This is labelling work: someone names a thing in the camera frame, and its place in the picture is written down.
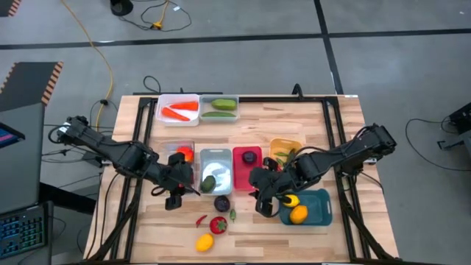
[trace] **yellow fruit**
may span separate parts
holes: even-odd
[[[308,208],[305,205],[296,206],[289,214],[289,219],[295,225],[300,225],[308,218]]]
[[[198,238],[196,241],[196,251],[204,252],[209,250],[214,244],[213,235],[206,233]]]
[[[296,195],[294,194],[288,194],[288,195],[285,195],[286,197],[288,197],[289,199],[291,199],[291,202],[290,203],[283,203],[283,205],[285,205],[286,207],[290,207],[290,208],[293,208],[293,207],[296,207],[299,205],[300,203],[300,198],[298,198]]]

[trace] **carrot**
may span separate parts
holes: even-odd
[[[198,110],[198,102],[181,102],[170,105],[178,110]]]
[[[169,109],[168,107],[164,107],[162,109],[162,115],[164,115],[165,117],[172,118],[172,119],[178,119],[180,121],[190,121],[190,119],[188,119],[187,117],[182,116],[182,115],[174,112],[173,110]]]

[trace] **yellow plastic container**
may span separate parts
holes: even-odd
[[[286,158],[279,157],[275,155],[278,152],[283,152],[285,154],[289,154],[291,150],[297,151],[302,148],[302,144],[298,141],[283,139],[283,138],[275,138],[270,142],[270,152],[269,157],[273,159],[281,159],[286,162]]]

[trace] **keyboard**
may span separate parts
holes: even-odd
[[[0,216],[0,259],[28,252],[47,244],[46,205]]]

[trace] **gray concrete floor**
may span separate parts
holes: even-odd
[[[144,32],[108,11],[106,0],[68,1],[93,40],[137,40],[228,35],[319,33],[311,0],[174,0],[191,14],[193,24],[179,32]],[[136,19],[152,2],[137,3]],[[329,32],[458,29],[471,26],[471,1],[329,0],[322,1]],[[168,13],[170,26],[185,19]],[[56,0],[23,0],[13,18],[0,18],[0,45],[86,41],[81,29]],[[438,264],[468,264],[471,258],[471,174],[438,169],[408,146],[404,127],[410,118],[442,120],[471,100],[471,35],[331,39],[344,92],[358,94],[368,123],[387,126],[397,151],[378,169],[401,258]],[[257,40],[101,48],[115,74],[112,100],[145,91],[144,76],[160,80],[164,91],[289,93],[301,84],[305,93],[333,94],[321,39]],[[58,61],[64,69],[46,110],[46,123],[67,116],[89,116],[105,96],[109,76],[89,48],[0,50],[0,77],[13,62]],[[102,126],[113,126],[116,112],[106,109]],[[411,140],[428,158],[456,168],[470,167],[463,149],[439,151],[436,141],[449,138],[439,127],[412,124]],[[59,149],[44,141],[44,152]],[[41,180],[55,186],[99,172],[86,163],[43,164]],[[98,179],[66,187],[90,194]],[[63,209],[68,223],[54,244],[55,263],[78,261],[79,229],[85,244],[91,218]]]

